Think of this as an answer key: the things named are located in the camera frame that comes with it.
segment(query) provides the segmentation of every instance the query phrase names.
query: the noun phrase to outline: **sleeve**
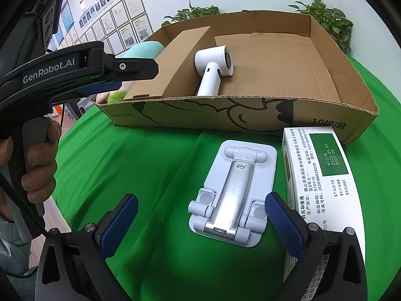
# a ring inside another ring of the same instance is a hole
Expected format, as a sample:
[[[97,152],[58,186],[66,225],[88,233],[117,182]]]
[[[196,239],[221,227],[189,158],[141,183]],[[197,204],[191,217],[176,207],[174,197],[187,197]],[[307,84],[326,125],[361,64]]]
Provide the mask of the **sleeve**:
[[[21,240],[17,226],[0,217],[0,266],[9,272],[29,276],[35,270],[29,270],[30,251],[31,242]],[[8,278],[24,301],[35,299],[36,273],[29,278]]]

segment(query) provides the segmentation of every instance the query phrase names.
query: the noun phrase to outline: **plush toy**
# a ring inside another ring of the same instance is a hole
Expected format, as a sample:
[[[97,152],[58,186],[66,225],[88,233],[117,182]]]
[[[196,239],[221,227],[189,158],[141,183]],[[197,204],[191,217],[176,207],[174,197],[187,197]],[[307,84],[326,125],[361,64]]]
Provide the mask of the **plush toy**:
[[[161,51],[163,45],[157,41],[147,41],[134,45],[123,56],[123,58],[151,58],[155,59]],[[117,103],[124,101],[124,97],[131,89],[134,81],[123,81],[117,91],[101,93],[96,96],[96,103]]]

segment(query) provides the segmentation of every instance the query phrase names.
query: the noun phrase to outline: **cartoon drawing on box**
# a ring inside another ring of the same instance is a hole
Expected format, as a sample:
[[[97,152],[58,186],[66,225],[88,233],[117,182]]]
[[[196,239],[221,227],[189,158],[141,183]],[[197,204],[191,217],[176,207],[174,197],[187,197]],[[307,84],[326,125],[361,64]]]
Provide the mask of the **cartoon drawing on box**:
[[[240,131],[279,133],[284,127],[294,126],[294,101],[295,99],[241,98],[239,100],[235,97],[226,97],[144,101],[132,106],[141,115],[159,126],[174,126],[176,121],[173,120],[173,123],[170,123],[169,119],[179,117],[183,119],[180,122],[180,126],[183,127],[191,127],[190,124],[194,122],[201,127],[202,123],[211,120],[225,130],[230,127],[235,130],[237,127],[241,129]]]

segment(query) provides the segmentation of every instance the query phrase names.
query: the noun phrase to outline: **gray grip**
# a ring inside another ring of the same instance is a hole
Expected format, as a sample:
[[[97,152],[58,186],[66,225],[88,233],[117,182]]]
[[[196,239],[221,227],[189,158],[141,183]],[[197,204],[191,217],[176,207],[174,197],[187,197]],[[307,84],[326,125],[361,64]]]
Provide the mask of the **gray grip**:
[[[47,141],[47,131],[49,129],[52,120],[48,117],[37,117],[29,120],[23,125],[23,143],[24,143],[24,155],[25,155],[25,168],[27,173],[37,168],[28,162],[28,150],[31,146]],[[39,216],[45,214],[45,206],[43,203],[35,204],[36,210]]]

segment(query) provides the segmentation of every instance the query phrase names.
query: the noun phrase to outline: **open cardboard box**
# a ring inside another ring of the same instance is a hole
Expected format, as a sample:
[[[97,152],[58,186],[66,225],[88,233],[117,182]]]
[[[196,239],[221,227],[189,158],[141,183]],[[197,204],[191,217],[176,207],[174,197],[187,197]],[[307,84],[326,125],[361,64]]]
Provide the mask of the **open cardboard box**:
[[[313,18],[286,12],[219,14],[162,27],[148,40],[165,49],[155,79],[135,82],[125,101],[96,104],[115,125],[280,134],[331,126],[343,143],[378,115],[366,84]],[[196,97],[195,53],[227,45],[234,73],[219,96]]]

